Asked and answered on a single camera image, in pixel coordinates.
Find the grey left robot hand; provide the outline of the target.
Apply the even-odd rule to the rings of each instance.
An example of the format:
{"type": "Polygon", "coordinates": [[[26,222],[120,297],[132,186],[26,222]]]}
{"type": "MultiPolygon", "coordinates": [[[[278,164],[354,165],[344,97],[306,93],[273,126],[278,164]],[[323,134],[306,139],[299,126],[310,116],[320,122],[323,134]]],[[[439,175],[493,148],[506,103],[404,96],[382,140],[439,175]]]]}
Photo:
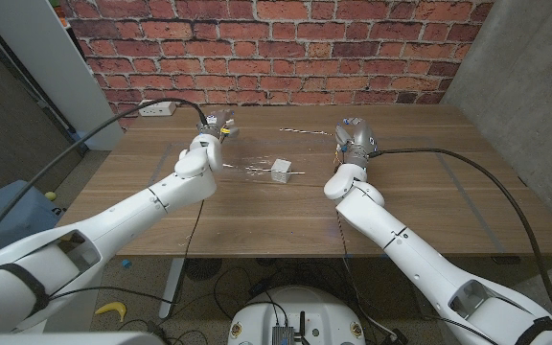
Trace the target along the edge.
{"type": "Polygon", "coordinates": [[[205,117],[206,123],[199,122],[196,127],[201,134],[210,134],[223,141],[236,137],[240,130],[234,121],[233,109],[213,111],[205,117]]]}

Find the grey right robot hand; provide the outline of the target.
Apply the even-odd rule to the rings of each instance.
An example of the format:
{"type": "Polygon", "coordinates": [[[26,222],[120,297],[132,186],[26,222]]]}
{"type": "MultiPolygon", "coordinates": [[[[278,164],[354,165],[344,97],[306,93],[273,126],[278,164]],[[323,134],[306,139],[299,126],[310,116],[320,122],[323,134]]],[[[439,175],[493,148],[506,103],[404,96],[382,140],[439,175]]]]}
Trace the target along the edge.
{"type": "Polygon", "coordinates": [[[343,163],[367,167],[369,156],[378,150],[373,130],[361,118],[346,118],[335,127],[335,140],[343,152],[343,163]]]}

